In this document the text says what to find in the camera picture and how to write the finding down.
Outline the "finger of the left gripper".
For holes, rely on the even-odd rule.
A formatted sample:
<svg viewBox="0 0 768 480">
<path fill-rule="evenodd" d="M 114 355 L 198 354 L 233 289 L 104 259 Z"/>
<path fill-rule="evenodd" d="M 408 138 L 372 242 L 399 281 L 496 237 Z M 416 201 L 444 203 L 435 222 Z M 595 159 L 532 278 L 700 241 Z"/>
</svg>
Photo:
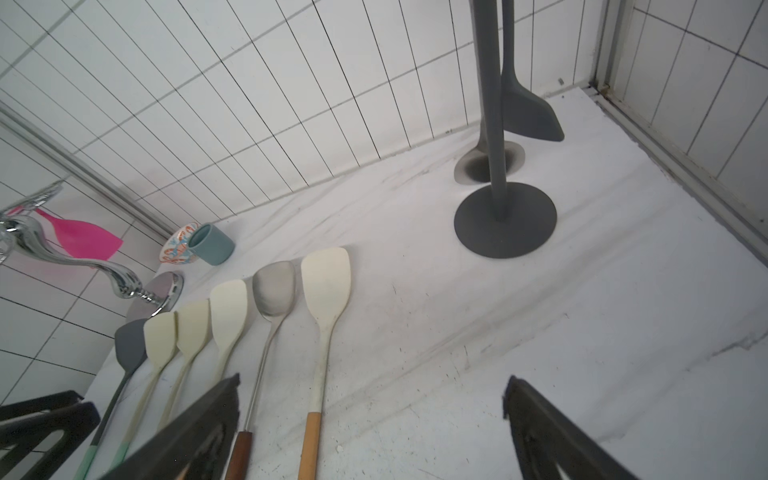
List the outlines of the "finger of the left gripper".
<svg viewBox="0 0 768 480">
<path fill-rule="evenodd" d="M 49 436 L 58 440 L 24 473 L 25 479 L 49 479 L 100 424 L 96 406 L 73 390 L 1 407 L 1 477 L 12 471 Z"/>
</svg>

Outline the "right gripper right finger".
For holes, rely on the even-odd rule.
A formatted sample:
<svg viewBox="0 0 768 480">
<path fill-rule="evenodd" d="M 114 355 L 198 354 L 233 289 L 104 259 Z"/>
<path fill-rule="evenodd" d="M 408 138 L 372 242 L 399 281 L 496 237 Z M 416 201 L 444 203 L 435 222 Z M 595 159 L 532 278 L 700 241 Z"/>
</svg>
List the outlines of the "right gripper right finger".
<svg viewBox="0 0 768 480">
<path fill-rule="evenodd" d="M 526 380 L 511 376 L 502 403 L 524 479 L 635 477 Z"/>
</svg>

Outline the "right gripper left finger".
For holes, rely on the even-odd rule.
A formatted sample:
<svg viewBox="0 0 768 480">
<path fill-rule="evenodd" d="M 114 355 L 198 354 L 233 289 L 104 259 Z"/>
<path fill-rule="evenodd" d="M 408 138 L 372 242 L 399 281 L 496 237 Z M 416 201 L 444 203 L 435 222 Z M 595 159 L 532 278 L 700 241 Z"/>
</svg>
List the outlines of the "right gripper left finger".
<svg viewBox="0 0 768 480">
<path fill-rule="evenodd" d="M 219 381 L 105 479 L 221 479 L 239 420 L 240 376 Z"/>
</svg>

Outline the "cream spatula green handle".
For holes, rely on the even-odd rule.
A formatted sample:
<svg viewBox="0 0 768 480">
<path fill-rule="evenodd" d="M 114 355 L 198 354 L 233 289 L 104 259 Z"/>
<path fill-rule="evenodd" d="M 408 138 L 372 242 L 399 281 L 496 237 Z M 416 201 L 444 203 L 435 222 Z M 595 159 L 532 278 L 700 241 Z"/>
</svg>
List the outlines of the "cream spatula green handle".
<svg viewBox="0 0 768 480">
<path fill-rule="evenodd" d="M 177 320 L 175 312 L 163 312 L 144 324 L 144 340 L 147 359 L 152 366 L 151 380 L 139 400 L 126 434 L 110 465 L 114 469 L 127 456 L 131 443 L 141 424 L 146 405 L 159 381 L 163 369 L 176 354 Z"/>
</svg>

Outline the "cream slotted turner green handle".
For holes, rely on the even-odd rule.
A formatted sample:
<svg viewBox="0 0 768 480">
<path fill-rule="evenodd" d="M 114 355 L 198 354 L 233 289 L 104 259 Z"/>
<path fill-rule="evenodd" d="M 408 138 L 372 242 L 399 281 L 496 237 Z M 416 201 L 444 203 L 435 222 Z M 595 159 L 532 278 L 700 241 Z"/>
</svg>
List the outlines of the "cream slotted turner green handle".
<svg viewBox="0 0 768 480">
<path fill-rule="evenodd" d="M 211 338 L 210 301 L 203 299 L 186 304 L 176 311 L 177 342 L 182 354 L 183 365 L 172 387 L 166 406 L 158 422 L 157 431 L 161 431 L 171 416 L 178 391 L 191 364 L 208 344 Z"/>
</svg>

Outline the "cream spoon wooden handle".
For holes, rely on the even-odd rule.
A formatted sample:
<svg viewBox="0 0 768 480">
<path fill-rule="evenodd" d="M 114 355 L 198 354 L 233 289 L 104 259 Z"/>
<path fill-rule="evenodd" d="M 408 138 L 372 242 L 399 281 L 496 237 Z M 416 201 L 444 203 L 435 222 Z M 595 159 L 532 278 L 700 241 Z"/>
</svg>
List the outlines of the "cream spoon wooden handle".
<svg viewBox="0 0 768 480">
<path fill-rule="evenodd" d="M 210 294 L 211 327 L 218 349 L 218 362 L 211 385 L 223 377 L 231 352 L 240 338 L 248 315 L 246 282 L 236 279 L 214 287 Z"/>
</svg>

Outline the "cream utensil dark wooden handle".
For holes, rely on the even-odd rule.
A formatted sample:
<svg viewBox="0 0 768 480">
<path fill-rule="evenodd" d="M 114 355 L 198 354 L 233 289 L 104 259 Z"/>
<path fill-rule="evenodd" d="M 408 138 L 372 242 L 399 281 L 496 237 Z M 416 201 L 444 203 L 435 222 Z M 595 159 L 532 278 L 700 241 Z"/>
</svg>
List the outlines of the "cream utensil dark wooden handle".
<svg viewBox="0 0 768 480">
<path fill-rule="evenodd" d="M 262 383 L 268 352 L 283 320 L 291 313 L 296 298 L 296 271 L 291 261 L 278 261 L 259 269 L 252 279 L 255 307 L 262 324 L 258 352 L 261 358 L 254 373 L 254 384 L 243 406 L 244 421 L 237 433 L 224 479 L 245 479 L 254 438 L 254 411 Z"/>
</svg>

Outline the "cream spatula light wooden handle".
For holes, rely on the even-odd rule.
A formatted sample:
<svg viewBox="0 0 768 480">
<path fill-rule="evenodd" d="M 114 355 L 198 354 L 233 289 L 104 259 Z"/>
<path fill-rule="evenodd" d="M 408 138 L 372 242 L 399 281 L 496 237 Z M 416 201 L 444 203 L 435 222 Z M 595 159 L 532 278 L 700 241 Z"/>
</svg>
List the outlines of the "cream spatula light wooden handle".
<svg viewBox="0 0 768 480">
<path fill-rule="evenodd" d="M 343 247 L 312 252 L 302 260 L 301 273 L 306 305 L 319 328 L 319 343 L 298 478 L 315 479 L 331 336 L 351 294 L 349 254 Z"/>
</svg>

